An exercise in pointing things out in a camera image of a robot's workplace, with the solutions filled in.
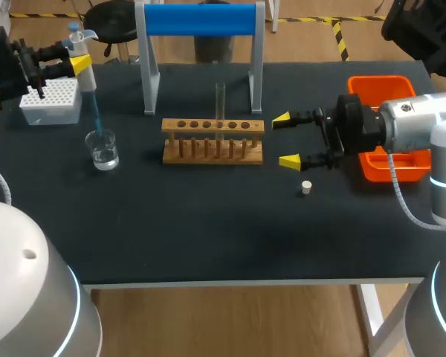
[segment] blue stand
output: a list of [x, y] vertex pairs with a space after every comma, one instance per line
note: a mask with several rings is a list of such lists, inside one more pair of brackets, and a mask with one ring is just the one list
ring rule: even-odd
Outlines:
[[265, 3], [135, 3], [145, 113], [155, 114], [160, 73], [150, 36], [252, 36], [249, 84], [251, 111], [261, 113]]

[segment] small beaker with water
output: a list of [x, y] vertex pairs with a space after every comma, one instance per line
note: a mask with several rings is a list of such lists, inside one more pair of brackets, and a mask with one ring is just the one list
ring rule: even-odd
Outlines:
[[98, 170], [109, 171], [119, 164], [116, 135], [111, 130], [94, 130], [86, 135], [85, 142]]

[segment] wooden test tube rack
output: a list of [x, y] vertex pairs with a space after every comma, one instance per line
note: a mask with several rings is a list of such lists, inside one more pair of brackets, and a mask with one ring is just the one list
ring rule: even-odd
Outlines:
[[[169, 134], [165, 140], [164, 164], [226, 164], [261, 165], [262, 143], [259, 136], [265, 132], [262, 120], [215, 119], [163, 119], [162, 132]], [[206, 135], [204, 139], [176, 138], [176, 135]], [[215, 134], [248, 135], [242, 140], [210, 139]]]

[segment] gray trash bin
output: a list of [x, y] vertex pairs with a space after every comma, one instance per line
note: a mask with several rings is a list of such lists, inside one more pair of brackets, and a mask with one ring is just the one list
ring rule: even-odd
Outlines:
[[[221, 0], [206, 0], [200, 4], [228, 4]], [[195, 59], [197, 63], [229, 63], [233, 58], [232, 36], [195, 36]]]

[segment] orange tray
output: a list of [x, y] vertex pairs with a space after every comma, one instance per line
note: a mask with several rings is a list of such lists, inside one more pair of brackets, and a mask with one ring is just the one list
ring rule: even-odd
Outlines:
[[[374, 110], [385, 100], [416, 96], [411, 82], [403, 76], [356, 76], [349, 78], [349, 93], [358, 94], [362, 104]], [[363, 174], [369, 181], [391, 182], [388, 155], [382, 147], [375, 151], [358, 154]], [[429, 150], [393, 154], [395, 170], [401, 182], [419, 181], [431, 170]]]

